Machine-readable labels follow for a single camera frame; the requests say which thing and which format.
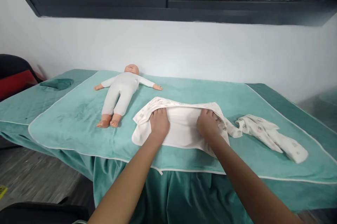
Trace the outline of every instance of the green cloth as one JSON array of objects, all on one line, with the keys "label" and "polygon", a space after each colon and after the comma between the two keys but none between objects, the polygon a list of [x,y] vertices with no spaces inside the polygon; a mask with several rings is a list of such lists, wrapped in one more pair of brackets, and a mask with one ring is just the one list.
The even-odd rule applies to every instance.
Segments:
[{"label": "green cloth", "polygon": [[[72,70],[57,78],[83,82],[95,71]],[[337,153],[337,138],[328,128],[280,94],[263,84],[249,84],[275,109],[316,138],[331,154]],[[34,142],[28,134],[30,122],[69,90],[46,92],[35,86],[0,102],[0,134],[27,148],[55,156],[94,183],[96,206],[125,167],[117,160],[90,157],[71,150],[54,150]],[[292,210],[337,207],[337,186],[263,179],[266,185]],[[228,178],[211,173],[164,172],[151,169],[131,223],[251,223]]]},{"label": "green cloth", "polygon": [[[154,97],[187,104],[216,102],[232,124],[246,114],[264,118],[275,123],[281,134],[295,139],[309,152],[304,162],[296,164],[253,136],[243,134],[240,138],[229,137],[233,150],[258,176],[337,184],[336,161],[314,139],[279,114],[246,84],[145,75],[146,79],[161,84],[164,89],[156,91],[140,85],[120,127],[96,127],[108,88],[95,91],[93,86],[118,74],[98,71],[85,80],[30,124],[32,138],[48,148],[75,150],[89,156],[129,162],[140,148],[131,140],[136,128],[132,118]],[[171,146],[160,148],[152,166],[160,171],[224,172],[218,160],[204,151]]]}]

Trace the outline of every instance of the doll head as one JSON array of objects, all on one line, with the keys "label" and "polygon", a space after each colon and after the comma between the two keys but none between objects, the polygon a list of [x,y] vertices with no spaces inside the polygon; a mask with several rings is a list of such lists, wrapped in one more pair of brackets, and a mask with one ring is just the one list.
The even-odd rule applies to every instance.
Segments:
[{"label": "doll head", "polygon": [[125,67],[124,72],[131,72],[133,74],[139,75],[139,68],[137,67],[137,65],[129,64]]}]

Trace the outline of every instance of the gray floor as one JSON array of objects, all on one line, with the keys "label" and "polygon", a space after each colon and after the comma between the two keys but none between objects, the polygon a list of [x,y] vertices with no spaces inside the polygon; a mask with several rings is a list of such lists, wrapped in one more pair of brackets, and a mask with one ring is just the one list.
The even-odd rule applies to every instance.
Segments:
[{"label": "gray floor", "polygon": [[0,210],[16,202],[67,203],[94,210],[92,182],[60,160],[24,147],[0,150]]}]

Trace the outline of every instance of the doll foot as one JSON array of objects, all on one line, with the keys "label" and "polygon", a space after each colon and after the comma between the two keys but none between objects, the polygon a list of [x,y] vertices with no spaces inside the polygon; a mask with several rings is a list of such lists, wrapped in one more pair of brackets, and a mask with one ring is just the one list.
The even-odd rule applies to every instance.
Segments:
[{"label": "doll foot", "polygon": [[118,123],[119,123],[119,121],[117,121],[117,120],[112,120],[112,121],[110,122],[110,126],[112,126],[112,127],[118,127]]},{"label": "doll foot", "polygon": [[101,120],[98,124],[97,127],[101,128],[107,128],[109,126],[109,121],[108,120]]}]

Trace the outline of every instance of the white trim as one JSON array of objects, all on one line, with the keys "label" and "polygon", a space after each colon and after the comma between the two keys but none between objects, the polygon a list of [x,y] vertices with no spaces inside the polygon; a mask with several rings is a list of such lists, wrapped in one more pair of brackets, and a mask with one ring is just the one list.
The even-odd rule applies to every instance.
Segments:
[{"label": "white trim", "polygon": [[[78,86],[76,86],[73,90],[75,90],[77,87],[79,87],[81,84],[83,84],[84,82],[86,82],[88,79],[90,79],[91,77],[87,78],[86,80],[84,80],[82,83],[80,83]],[[256,91],[254,91],[251,87],[249,87],[253,92],[255,92],[261,99],[263,99],[268,105],[270,105],[264,98],[262,98]],[[62,98],[60,98],[58,101],[56,101],[53,105],[51,105],[51,107],[49,107],[46,111],[48,111],[50,108],[52,108],[57,102],[59,102],[61,99],[63,99],[65,96],[67,96],[69,93],[71,93],[73,90],[71,90],[70,92],[68,92],[66,95],[64,95]],[[30,125],[33,124],[33,122],[40,117],[43,113],[39,114],[28,126],[28,132],[30,134],[30,136],[33,138],[34,141],[36,141],[37,143],[39,143],[31,134],[30,132]],[[302,128],[300,128],[299,126],[297,126],[295,123],[293,123],[292,121],[290,121],[292,124],[294,124],[296,127],[298,127],[299,129],[301,129],[304,133],[306,133],[310,138],[312,138],[321,148],[322,150],[332,159],[334,160],[336,163],[337,161],[330,156],[330,154],[328,152],[325,151],[325,149],[321,146],[321,144],[316,141],[311,135],[309,135],[307,132],[305,132]],[[39,143],[41,146],[46,147],[48,149],[58,149],[58,150],[72,150],[75,151],[79,154],[85,155],[85,156],[96,156],[96,157],[100,157],[100,158],[105,158],[105,159],[112,159],[112,160],[118,160],[118,161],[122,161],[125,163],[129,163],[129,161],[124,160],[124,159],[120,159],[120,158],[108,158],[108,157],[103,157],[103,156],[97,156],[97,155],[89,155],[89,154],[84,154],[84,153],[80,153],[78,151],[76,151],[75,149],[64,149],[64,148],[53,148],[53,147],[48,147],[45,146],[41,143]],[[210,170],[184,170],[184,169],[159,169],[158,167],[155,166],[151,166],[151,168],[157,170],[161,175],[163,175],[163,171],[182,171],[182,172],[204,172],[204,173],[214,173],[214,174],[226,174],[225,172],[218,172],[218,171],[210,171]],[[268,176],[259,176],[259,178],[265,178],[265,179],[272,179],[272,180],[279,180],[279,181],[294,181],[294,182],[307,182],[307,183],[314,183],[314,184],[337,184],[337,182],[317,182],[317,181],[312,181],[312,180],[305,180],[305,179],[287,179],[287,178],[275,178],[275,177],[268,177]]]},{"label": "white trim", "polygon": [[29,126],[29,124],[23,124],[23,123],[17,123],[17,122],[12,122],[12,121],[5,121],[5,120],[0,120],[0,122],[7,122],[7,123],[18,124],[18,125],[25,125],[25,126]]},{"label": "white trim", "polygon": [[[46,147],[48,149],[56,149],[56,150],[72,150],[75,151],[79,154],[85,155],[85,156],[93,156],[93,155],[89,155],[89,154],[84,154],[81,152],[76,151],[75,149],[64,149],[64,148],[53,148],[53,147],[47,147],[45,145],[42,145],[43,147]],[[130,161],[121,159],[121,158],[116,158],[116,157],[103,157],[103,156],[97,156],[94,155],[95,157],[100,157],[100,158],[104,158],[104,159],[110,159],[110,160],[117,160],[117,161],[122,161],[125,163],[129,163]],[[219,175],[226,175],[225,172],[220,172],[220,171],[211,171],[211,170],[184,170],[184,169],[160,169],[158,167],[155,167],[153,165],[151,165],[151,168],[157,170],[159,172],[160,175],[163,175],[163,171],[179,171],[179,172],[203,172],[203,173],[213,173],[213,174],[219,174]],[[275,178],[275,177],[269,177],[269,176],[259,176],[257,175],[259,178],[265,178],[265,179],[271,179],[271,180],[278,180],[278,181],[292,181],[292,182],[307,182],[307,183],[312,183],[312,184],[326,184],[326,185],[333,185],[333,184],[337,184],[337,182],[318,182],[318,181],[312,181],[312,180],[306,180],[306,179],[291,179],[291,178]]]},{"label": "white trim", "polygon": [[308,134],[306,131],[304,131],[302,128],[300,128],[298,125],[296,125],[294,122],[292,122],[291,120],[289,120],[287,117],[285,117],[282,113],[280,113],[278,110],[276,110],[271,104],[269,104],[264,98],[262,98],[256,91],[254,91],[250,86],[248,86],[247,84],[246,84],[246,86],[248,87],[248,88],[250,88],[253,92],[255,92],[256,93],[256,95],[258,95],[261,99],[263,99],[268,105],[270,105],[270,107],[272,107],[276,112],[278,112],[278,114],[280,114],[283,118],[285,118],[287,121],[289,121],[290,123],[292,123],[292,124],[294,124],[296,127],[298,127],[299,129],[301,129],[306,135],[308,135],[312,140],[314,140],[315,142],[316,142],[316,144],[318,145],[318,146],[320,146],[320,148],[323,150],[323,152],[327,155],[327,156],[329,156],[336,164],[337,164],[337,161],[323,148],[323,146],[314,138],[314,137],[312,137],[310,134]]}]

